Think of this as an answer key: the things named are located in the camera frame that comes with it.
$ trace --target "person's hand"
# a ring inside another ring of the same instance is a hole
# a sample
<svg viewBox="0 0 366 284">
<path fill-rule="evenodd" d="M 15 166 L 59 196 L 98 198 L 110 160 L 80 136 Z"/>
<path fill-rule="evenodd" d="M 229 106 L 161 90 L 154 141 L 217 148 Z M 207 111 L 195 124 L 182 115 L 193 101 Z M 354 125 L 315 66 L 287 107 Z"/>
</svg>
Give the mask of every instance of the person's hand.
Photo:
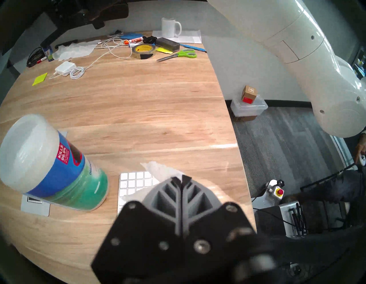
<svg viewBox="0 0 366 284">
<path fill-rule="evenodd" d="M 355 149 L 355 156 L 353 160 L 355 161 L 355 164 L 358 162 L 358 156 L 359 155 L 365 155 L 366 154 L 366 134 L 362 133 L 360 138 L 358 139 L 358 144 Z"/>
</svg>

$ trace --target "mug handle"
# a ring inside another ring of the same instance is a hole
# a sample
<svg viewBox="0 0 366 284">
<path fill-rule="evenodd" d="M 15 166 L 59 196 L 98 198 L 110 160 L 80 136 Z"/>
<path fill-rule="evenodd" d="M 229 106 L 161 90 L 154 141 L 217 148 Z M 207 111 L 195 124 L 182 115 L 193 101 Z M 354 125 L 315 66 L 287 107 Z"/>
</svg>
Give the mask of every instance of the mug handle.
<svg viewBox="0 0 366 284">
<path fill-rule="evenodd" d="M 179 34 L 175 34 L 174 36 L 178 37 L 182 33 L 182 25 L 180 24 L 180 22 L 177 22 L 177 21 L 175 23 L 179 25 L 180 30 L 179 30 Z"/>
</svg>

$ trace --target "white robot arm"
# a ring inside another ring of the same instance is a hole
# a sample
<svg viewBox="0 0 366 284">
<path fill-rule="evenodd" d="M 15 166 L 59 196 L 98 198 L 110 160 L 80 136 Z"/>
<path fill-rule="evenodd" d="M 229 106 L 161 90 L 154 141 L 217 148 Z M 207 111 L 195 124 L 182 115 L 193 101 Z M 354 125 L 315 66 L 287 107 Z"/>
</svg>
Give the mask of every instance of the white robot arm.
<svg viewBox="0 0 366 284">
<path fill-rule="evenodd" d="M 279 57 L 311 101 L 322 129 L 337 137 L 366 125 L 366 84 L 335 56 L 301 0 L 208 0 L 234 26 Z"/>
</svg>

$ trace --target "marker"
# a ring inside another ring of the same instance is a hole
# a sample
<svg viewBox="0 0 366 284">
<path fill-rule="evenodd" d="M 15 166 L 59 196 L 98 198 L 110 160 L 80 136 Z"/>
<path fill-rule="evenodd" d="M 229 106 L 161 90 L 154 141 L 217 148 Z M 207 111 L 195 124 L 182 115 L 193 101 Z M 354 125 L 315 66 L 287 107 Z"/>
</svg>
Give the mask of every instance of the marker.
<svg viewBox="0 0 366 284">
<path fill-rule="evenodd" d="M 131 40 L 125 40 L 125 41 L 123 42 L 123 44 L 128 44 L 128 43 L 137 43 L 137 42 L 142 41 L 142 40 L 143 40 L 143 38 L 142 38 L 142 37 L 137 37 L 137 38 L 134 38 L 134 39 L 131 39 Z"/>
<path fill-rule="evenodd" d="M 47 59 L 47 57 L 43 57 L 43 58 L 41 58 L 40 60 L 38 60 L 38 61 L 37 61 L 37 64 L 38 64 L 38 63 L 41 63 L 42 61 L 44 61 L 44 60 L 46 60 L 46 59 Z"/>
<path fill-rule="evenodd" d="M 192 49 L 203 51 L 203 52 L 207 53 L 207 51 L 205 51 L 203 48 L 191 46 L 191 45 L 188 45 L 188 44 L 180 44 L 180 45 L 183 46 L 183 47 L 186 47 L 186 48 L 192 48 Z"/>
</svg>

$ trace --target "power adapter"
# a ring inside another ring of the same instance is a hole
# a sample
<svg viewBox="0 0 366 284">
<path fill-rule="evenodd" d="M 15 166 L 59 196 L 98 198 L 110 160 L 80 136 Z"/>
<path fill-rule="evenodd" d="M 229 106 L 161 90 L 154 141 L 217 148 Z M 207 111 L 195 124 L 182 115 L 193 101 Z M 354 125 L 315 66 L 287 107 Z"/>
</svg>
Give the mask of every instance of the power adapter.
<svg viewBox="0 0 366 284">
<path fill-rule="evenodd" d="M 70 71 L 72 69 L 74 69 L 75 67 L 76 67 L 76 64 L 75 63 L 71 63 L 69 61 L 65 61 L 61 65 L 59 65 L 58 67 L 56 67 L 55 71 L 56 71 L 57 74 L 66 77 L 70 73 Z"/>
</svg>

